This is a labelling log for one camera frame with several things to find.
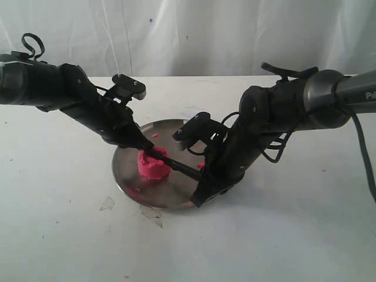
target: fabric backdrop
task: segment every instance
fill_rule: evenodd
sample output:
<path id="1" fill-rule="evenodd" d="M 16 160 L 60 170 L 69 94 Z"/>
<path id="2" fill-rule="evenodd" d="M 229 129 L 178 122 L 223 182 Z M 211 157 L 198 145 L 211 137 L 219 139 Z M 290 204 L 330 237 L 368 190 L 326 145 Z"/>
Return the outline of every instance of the fabric backdrop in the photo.
<path id="1" fill-rule="evenodd" d="M 258 75 L 263 61 L 376 68 L 374 0 L 0 0 L 0 53 L 23 50 L 89 76 Z"/>

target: white table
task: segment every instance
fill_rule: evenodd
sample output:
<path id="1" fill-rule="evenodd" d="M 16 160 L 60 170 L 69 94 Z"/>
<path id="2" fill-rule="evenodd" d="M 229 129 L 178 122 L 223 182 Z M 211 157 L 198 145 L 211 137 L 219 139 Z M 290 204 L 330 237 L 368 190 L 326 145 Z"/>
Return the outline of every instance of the white table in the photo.
<path id="1" fill-rule="evenodd" d="M 273 76 L 138 78 L 145 124 L 221 120 Z M 110 78 L 92 78 L 110 87 Z M 376 115 L 360 117 L 376 164 Z M 201 209 L 160 228 L 116 186 L 115 147 L 55 111 L 0 106 L 1 281 L 374 281 L 376 205 L 352 122 L 293 134 L 278 164 L 260 157 Z M 102 206 L 107 198 L 115 205 Z"/>

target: stainless steel plate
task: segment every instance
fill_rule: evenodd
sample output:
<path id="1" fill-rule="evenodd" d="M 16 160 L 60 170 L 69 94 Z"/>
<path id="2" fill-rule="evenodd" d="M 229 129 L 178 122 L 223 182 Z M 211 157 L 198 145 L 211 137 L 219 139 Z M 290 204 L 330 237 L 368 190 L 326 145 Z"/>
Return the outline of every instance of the stainless steel plate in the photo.
<path id="1" fill-rule="evenodd" d="M 164 147 L 170 158 L 182 162 L 193 168 L 198 162 L 203 162 L 203 156 L 178 151 L 172 134 L 183 126 L 186 120 L 166 119 L 148 123 L 140 129 L 142 133 L 155 145 Z M 205 145 L 198 142 L 193 150 L 202 152 Z M 117 148 L 112 159 L 112 172 L 117 185 L 132 200 L 148 207 L 158 209 L 183 209 L 192 207 L 189 200 L 196 189 L 197 182 L 191 178 L 171 170 L 170 174 L 161 180 L 150 180 L 139 174 L 137 168 L 138 150 Z"/>

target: pink dough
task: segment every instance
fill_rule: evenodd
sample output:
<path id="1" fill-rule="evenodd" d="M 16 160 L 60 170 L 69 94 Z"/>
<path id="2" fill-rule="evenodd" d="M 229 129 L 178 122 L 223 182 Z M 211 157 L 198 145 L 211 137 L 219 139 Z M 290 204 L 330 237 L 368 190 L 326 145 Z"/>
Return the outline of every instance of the pink dough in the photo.
<path id="1" fill-rule="evenodd" d="M 162 155 L 168 157 L 169 154 L 162 147 L 154 146 L 153 149 L 162 153 Z M 137 158 L 137 165 L 139 173 L 149 179 L 161 179 L 169 174 L 171 167 L 166 165 L 162 160 L 156 160 L 153 157 L 148 156 L 144 151 L 139 152 Z"/>

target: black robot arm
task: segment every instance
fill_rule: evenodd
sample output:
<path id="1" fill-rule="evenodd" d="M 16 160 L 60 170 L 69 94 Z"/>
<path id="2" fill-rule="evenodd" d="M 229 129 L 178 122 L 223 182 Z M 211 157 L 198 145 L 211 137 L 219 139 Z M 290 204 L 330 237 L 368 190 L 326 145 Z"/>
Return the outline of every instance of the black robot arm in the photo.
<path id="1" fill-rule="evenodd" d="M 40 54 L 35 55 L 34 48 L 25 40 L 27 37 L 38 43 Z M 24 34 L 22 43 L 31 54 L 13 51 L 10 55 L 0 55 L 0 104 L 36 106 L 44 112 L 60 110 L 110 144 L 145 150 L 173 170 L 200 179 L 198 170 L 153 151 L 154 144 L 133 120 L 133 112 L 126 105 L 132 98 L 145 97 L 144 84 L 118 74 L 112 78 L 114 85 L 110 89 L 95 86 L 79 66 L 67 63 L 54 66 L 37 61 L 45 48 L 36 35 Z M 105 94 L 98 94 L 97 88 Z"/>
<path id="2" fill-rule="evenodd" d="M 271 88 L 248 88 L 241 97 L 239 111 L 234 113 L 239 116 L 232 127 L 226 134 L 214 130 L 217 135 L 207 142 L 206 165 L 192 202 L 200 206 L 214 195 L 225 193 L 243 178 L 246 169 L 260 155 L 273 163 L 278 162 L 293 132 L 337 128 L 350 117 L 359 132 L 368 184 L 376 201 L 371 162 L 355 114 L 376 110 L 376 71 L 348 77 L 335 70 L 311 68 L 294 72 L 266 63 L 262 67 L 280 75 L 281 80 Z M 194 118 L 196 123 L 201 115 L 203 113 Z M 192 130 L 188 124 L 180 128 L 180 134 L 176 132 L 173 136 L 179 143 L 187 144 L 187 148 L 196 140 L 203 140 L 200 131 Z M 267 149 L 277 150 L 277 157 L 271 158 Z"/>

